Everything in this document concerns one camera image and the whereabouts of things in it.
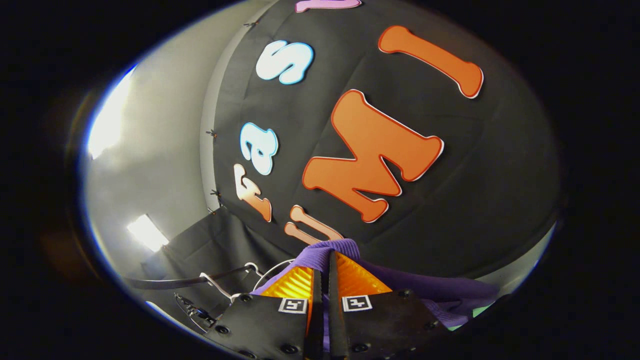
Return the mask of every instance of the white cable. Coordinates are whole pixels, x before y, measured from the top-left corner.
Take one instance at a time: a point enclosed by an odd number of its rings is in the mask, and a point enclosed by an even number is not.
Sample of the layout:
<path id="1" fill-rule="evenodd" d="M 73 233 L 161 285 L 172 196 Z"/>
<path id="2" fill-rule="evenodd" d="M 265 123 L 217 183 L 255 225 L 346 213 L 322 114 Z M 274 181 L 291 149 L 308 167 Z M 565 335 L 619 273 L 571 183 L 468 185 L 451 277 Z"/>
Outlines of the white cable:
<path id="1" fill-rule="evenodd" d="M 273 271 L 275 268 L 277 268 L 278 266 L 284 264 L 284 263 L 292 263 L 295 259 L 289 259 L 289 260 L 285 260 L 279 264 L 277 264 L 276 266 L 274 266 L 273 268 L 270 268 L 269 271 L 267 271 L 266 273 L 262 274 L 262 276 L 260 276 L 260 279 L 258 279 L 258 282 L 255 283 L 255 286 L 253 287 L 252 291 L 255 291 L 258 288 L 258 284 L 260 284 L 260 282 L 264 279 L 265 276 L 267 276 L 268 273 L 270 273 L 271 271 Z"/>

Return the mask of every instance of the purple cloth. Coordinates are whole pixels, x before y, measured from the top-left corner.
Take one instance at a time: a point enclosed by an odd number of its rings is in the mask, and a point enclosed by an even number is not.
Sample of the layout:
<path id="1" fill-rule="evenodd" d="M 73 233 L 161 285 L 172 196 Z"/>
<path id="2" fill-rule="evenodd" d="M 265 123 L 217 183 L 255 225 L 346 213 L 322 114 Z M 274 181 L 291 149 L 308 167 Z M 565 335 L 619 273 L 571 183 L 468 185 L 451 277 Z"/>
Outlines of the purple cloth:
<path id="1" fill-rule="evenodd" d="M 295 266 L 313 268 L 323 274 L 328 274 L 329 254 L 332 250 L 340 252 L 358 263 L 384 282 L 391 290 L 405 288 L 413 290 L 420 297 L 422 303 L 446 327 L 463 325 L 472 316 L 473 309 L 492 304 L 498 295 L 498 287 L 472 279 L 417 275 L 368 263 L 360 259 L 358 245 L 351 239 L 324 241 L 306 247 L 289 266 L 251 294 L 260 295 Z M 323 295 L 323 304 L 325 308 L 324 349 L 328 351 L 329 330 L 328 312 L 326 311 L 328 299 L 326 295 Z"/>

